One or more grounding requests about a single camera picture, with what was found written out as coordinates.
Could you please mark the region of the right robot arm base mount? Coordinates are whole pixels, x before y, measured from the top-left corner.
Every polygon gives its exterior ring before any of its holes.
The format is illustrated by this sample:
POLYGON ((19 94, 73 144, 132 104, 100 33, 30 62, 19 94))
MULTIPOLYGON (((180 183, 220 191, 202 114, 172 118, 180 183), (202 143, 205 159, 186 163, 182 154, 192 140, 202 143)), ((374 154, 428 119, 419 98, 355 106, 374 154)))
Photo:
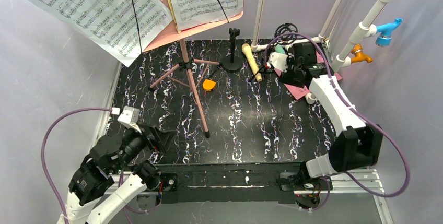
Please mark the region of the right robot arm base mount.
POLYGON ((298 210, 313 212, 322 208, 329 200, 332 183, 329 177, 307 178, 302 173, 283 172, 276 180, 282 191, 307 191, 307 194, 296 194, 298 210))

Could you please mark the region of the small black tripod stand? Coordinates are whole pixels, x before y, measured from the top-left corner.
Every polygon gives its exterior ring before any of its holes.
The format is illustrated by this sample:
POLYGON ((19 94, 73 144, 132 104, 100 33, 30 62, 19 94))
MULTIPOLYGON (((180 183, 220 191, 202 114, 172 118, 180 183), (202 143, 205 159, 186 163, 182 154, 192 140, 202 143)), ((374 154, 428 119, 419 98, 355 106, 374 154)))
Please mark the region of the small black tripod stand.
MULTIPOLYGON (((279 38, 279 40, 272 43, 271 48, 274 50, 274 47, 276 45, 280 45, 282 47, 291 46, 297 40, 297 36, 296 35, 283 36, 283 35, 288 34, 288 33, 295 33, 295 32, 298 32, 298 29, 294 24, 292 24, 292 23, 281 24, 280 26, 277 27, 277 29, 275 30, 275 33, 274 33, 274 37, 279 38)), ((267 67, 264 57, 261 60, 261 66, 259 67, 259 73, 263 74, 263 75, 275 73, 274 68, 267 67)))

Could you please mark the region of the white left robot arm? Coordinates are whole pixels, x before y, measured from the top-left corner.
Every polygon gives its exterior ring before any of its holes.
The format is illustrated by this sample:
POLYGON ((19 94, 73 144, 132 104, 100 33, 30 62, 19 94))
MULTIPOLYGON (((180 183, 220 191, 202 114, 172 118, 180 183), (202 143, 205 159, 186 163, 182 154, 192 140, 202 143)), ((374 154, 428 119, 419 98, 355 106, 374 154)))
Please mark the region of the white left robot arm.
POLYGON ((145 160, 135 166, 107 199, 101 198, 114 184, 113 175, 149 148, 164 152, 175 137, 175 131, 162 131, 155 126, 143 126, 140 131, 127 129, 122 135, 106 134, 84 157, 69 183, 69 193, 58 223, 109 223, 127 204, 143 191, 156 192, 157 204, 162 202, 162 190, 169 185, 160 170, 145 160))

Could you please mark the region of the green microphone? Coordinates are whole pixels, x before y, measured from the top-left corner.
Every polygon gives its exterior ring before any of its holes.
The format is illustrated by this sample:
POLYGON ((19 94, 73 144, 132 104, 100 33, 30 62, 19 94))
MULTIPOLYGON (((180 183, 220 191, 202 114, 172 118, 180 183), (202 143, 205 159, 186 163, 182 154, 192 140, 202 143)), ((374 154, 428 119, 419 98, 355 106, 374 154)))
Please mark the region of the green microphone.
POLYGON ((276 45, 276 46, 274 47, 274 51, 275 51, 276 53, 286 55, 286 51, 285 51, 285 49, 284 49, 282 46, 280 46, 280 45, 276 45))

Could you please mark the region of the pink sheet music page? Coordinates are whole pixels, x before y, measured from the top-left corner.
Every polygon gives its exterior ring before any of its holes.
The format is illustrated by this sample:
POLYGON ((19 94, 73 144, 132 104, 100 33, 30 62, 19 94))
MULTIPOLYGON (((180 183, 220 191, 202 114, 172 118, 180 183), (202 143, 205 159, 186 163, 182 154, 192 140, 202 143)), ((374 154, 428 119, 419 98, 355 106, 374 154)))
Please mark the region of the pink sheet music page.
MULTIPOLYGON (((274 69, 274 70, 275 70, 277 76, 280 78, 282 72, 281 72, 280 70, 278 70, 278 69, 274 69)), ((335 73, 334 75, 337 77, 337 80, 338 80, 338 81, 340 81, 340 80, 343 79, 343 77, 342 77, 340 74, 338 74, 338 73, 335 73)), ((289 93, 290 93, 290 94, 291 94, 296 100, 301 99, 302 97, 304 97, 306 94, 308 94, 308 93, 310 92, 310 90, 309 90, 308 88, 306 88, 306 86, 305 86, 304 88, 299 88, 299 87, 292 86, 292 85, 289 85, 289 84, 285 84, 285 83, 283 83, 283 84, 284 84, 284 86, 287 88, 287 90, 289 91, 289 93)))

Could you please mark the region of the black microphone stand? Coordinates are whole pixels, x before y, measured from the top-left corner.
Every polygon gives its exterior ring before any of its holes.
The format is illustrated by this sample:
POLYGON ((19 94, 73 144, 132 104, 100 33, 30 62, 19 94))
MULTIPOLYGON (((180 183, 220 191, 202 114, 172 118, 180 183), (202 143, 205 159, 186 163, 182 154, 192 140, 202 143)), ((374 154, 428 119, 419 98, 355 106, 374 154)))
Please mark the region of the black microphone stand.
POLYGON ((221 66, 226 72, 234 73, 242 67, 241 60, 236 58, 236 37, 239 35, 239 29, 229 28, 230 55, 225 56, 221 61, 221 66))

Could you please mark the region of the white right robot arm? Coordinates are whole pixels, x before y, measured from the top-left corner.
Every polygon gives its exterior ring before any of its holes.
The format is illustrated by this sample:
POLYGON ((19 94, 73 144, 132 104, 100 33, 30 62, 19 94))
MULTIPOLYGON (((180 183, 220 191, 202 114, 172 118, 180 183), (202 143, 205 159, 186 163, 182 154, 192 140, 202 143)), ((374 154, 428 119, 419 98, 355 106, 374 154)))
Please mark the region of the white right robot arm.
POLYGON ((306 161, 302 174, 317 178, 375 165, 383 139, 379 125, 357 115, 332 69, 326 61, 318 62, 317 57, 324 56, 318 44, 304 45, 313 52, 299 55, 292 47, 280 79, 295 99, 304 97, 308 103, 321 104, 332 122, 336 141, 325 155, 306 161))

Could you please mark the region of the cream yellow microphone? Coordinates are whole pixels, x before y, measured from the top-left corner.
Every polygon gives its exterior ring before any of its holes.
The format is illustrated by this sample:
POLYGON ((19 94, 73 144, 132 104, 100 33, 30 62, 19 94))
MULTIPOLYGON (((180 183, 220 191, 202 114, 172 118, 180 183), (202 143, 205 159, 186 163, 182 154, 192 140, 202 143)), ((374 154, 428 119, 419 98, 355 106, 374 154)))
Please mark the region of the cream yellow microphone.
POLYGON ((251 46, 249 44, 245 43, 241 46, 241 49, 242 49, 242 53, 245 55, 245 57, 247 59, 249 66, 251 67, 252 74, 253 74, 252 79, 255 79, 257 82, 261 82, 262 76, 259 73, 259 67, 255 61, 253 54, 252 54, 251 46))

